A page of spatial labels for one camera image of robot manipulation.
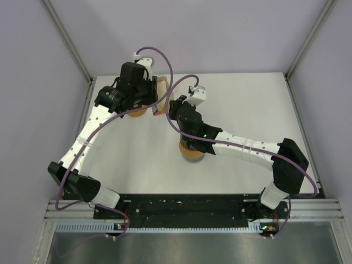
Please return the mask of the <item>grey glass server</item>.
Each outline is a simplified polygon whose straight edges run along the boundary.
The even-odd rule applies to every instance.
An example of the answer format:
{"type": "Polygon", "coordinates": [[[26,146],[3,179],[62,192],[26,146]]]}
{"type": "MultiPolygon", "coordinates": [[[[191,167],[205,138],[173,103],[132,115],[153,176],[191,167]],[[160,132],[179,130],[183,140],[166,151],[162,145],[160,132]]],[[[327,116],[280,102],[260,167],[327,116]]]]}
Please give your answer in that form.
{"type": "Polygon", "coordinates": [[[196,158],[192,158],[192,157],[183,157],[186,161],[191,162],[191,163],[196,163],[196,162],[200,162],[203,160],[204,155],[200,156],[200,157],[196,157],[196,158]]]}

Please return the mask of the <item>orange filter box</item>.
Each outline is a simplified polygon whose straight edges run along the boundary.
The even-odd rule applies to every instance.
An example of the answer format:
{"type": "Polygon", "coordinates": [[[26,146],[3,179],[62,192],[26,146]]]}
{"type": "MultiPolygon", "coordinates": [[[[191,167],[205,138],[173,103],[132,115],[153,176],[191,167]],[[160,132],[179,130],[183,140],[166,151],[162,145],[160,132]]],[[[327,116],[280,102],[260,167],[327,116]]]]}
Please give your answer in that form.
{"type": "Polygon", "coordinates": [[[168,92],[168,89],[169,89],[169,82],[167,77],[158,76],[157,77],[157,96],[158,96],[157,99],[160,100],[162,98],[163,100],[161,100],[158,104],[156,104],[151,108],[152,114],[154,116],[159,116],[165,113],[164,105],[166,102],[166,94],[168,92]]]}

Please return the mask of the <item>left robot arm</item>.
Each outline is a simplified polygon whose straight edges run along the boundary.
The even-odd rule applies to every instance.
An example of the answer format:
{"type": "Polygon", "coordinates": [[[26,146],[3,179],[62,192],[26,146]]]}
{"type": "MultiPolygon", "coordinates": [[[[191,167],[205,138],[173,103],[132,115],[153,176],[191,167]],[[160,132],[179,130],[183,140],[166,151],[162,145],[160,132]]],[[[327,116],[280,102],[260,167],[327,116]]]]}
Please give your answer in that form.
{"type": "Polygon", "coordinates": [[[115,117],[148,106],[158,100],[157,77],[152,73],[152,58],[141,58],[122,65],[120,75],[97,94],[82,131],[59,162],[51,162],[48,172],[60,191],[78,196],[80,201],[100,204],[113,218],[123,215],[125,206],[115,191],[91,177],[97,154],[107,142],[115,117]]]}

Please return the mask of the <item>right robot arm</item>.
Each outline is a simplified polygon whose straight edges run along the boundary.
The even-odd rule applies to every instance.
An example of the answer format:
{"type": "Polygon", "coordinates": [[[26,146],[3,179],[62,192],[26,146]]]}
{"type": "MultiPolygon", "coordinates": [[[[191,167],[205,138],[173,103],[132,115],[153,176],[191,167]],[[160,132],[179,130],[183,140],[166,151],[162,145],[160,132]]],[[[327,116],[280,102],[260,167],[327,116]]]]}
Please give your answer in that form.
{"type": "Polygon", "coordinates": [[[273,179],[258,199],[260,216],[273,215],[280,202],[300,192],[309,162],[295,141],[283,139],[279,143],[249,140],[210,126],[182,95],[169,103],[168,118],[176,121],[180,136],[180,151],[192,161],[204,154],[232,156],[257,164],[273,173],[273,179]]]}

